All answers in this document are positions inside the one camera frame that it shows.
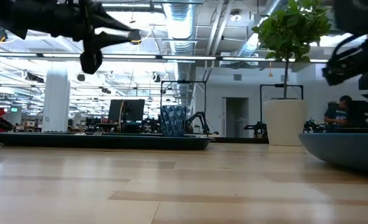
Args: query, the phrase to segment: ceiling pipe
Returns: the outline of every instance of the ceiling pipe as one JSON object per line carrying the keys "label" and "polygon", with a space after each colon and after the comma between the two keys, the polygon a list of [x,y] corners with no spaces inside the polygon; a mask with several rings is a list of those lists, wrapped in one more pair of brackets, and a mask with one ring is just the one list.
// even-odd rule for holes
{"label": "ceiling pipe", "polygon": [[213,25],[211,27],[210,37],[209,37],[208,46],[206,48],[205,55],[209,55],[209,53],[210,53],[210,49],[211,49],[211,46],[212,46],[213,40],[214,40],[214,35],[216,35],[217,26],[218,26],[219,21],[220,21],[221,11],[223,10],[223,4],[224,3],[218,2],[217,9],[216,9],[216,17],[214,18],[214,22],[213,22]]}
{"label": "ceiling pipe", "polygon": [[267,4],[265,5],[265,9],[263,11],[261,11],[260,13],[254,14],[252,16],[252,19],[247,26],[247,33],[249,34],[248,36],[249,39],[236,52],[236,55],[235,55],[236,57],[252,56],[252,54],[256,51],[256,48],[257,48],[257,43],[254,44],[255,37],[252,38],[252,36],[254,35],[252,28],[255,26],[259,26],[261,22],[263,21],[263,18],[266,18],[265,16],[270,16],[276,10],[281,9],[287,4],[288,4],[288,0],[269,0]]}
{"label": "ceiling pipe", "polygon": [[[170,39],[192,39],[195,35],[195,4],[163,4],[168,19],[167,33]],[[174,55],[193,55],[195,43],[193,42],[170,42],[170,49]],[[177,80],[195,80],[195,64],[177,62],[175,64]],[[188,85],[177,85],[182,105],[189,106]]]}
{"label": "ceiling pipe", "polygon": [[211,52],[212,55],[216,55],[216,52],[217,52],[217,49],[219,47],[221,38],[223,36],[224,29],[225,29],[226,24],[227,24],[227,21],[229,19],[228,17],[229,17],[229,15],[231,13],[231,9],[232,9],[232,5],[234,4],[234,1],[235,0],[229,0],[229,2],[227,3],[226,13],[225,13],[224,18],[223,18],[223,21],[222,21],[222,23],[220,25],[220,29],[219,29],[219,32],[217,34],[216,41],[214,42],[213,50]]}

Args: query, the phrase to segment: blue round base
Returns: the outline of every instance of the blue round base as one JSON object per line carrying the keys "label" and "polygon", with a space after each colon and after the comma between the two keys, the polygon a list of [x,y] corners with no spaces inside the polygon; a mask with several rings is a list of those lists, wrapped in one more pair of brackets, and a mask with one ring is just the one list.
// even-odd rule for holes
{"label": "blue round base", "polygon": [[299,134],[308,152],[335,165],[368,171],[368,134]]}

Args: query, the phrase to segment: doorway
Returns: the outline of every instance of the doorway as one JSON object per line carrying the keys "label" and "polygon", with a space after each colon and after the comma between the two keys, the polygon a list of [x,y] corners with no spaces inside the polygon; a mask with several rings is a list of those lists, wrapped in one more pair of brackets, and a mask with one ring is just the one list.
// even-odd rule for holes
{"label": "doorway", "polygon": [[248,138],[244,130],[246,121],[249,119],[248,98],[223,98],[223,127],[227,138]]}

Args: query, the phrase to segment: man sitting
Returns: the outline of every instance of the man sitting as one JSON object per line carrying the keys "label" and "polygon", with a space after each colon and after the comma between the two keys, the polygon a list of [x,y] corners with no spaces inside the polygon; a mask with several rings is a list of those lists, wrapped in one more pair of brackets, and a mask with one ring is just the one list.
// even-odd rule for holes
{"label": "man sitting", "polygon": [[328,108],[324,115],[324,121],[328,124],[327,131],[334,131],[348,125],[348,107],[351,101],[350,96],[342,96],[338,105],[332,105]]}

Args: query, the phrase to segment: white pillar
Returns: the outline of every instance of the white pillar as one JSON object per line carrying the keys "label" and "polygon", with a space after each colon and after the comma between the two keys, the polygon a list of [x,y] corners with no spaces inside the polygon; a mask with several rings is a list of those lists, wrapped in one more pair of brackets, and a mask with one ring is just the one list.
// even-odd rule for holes
{"label": "white pillar", "polygon": [[67,63],[52,62],[47,71],[42,132],[67,131],[70,79]]}

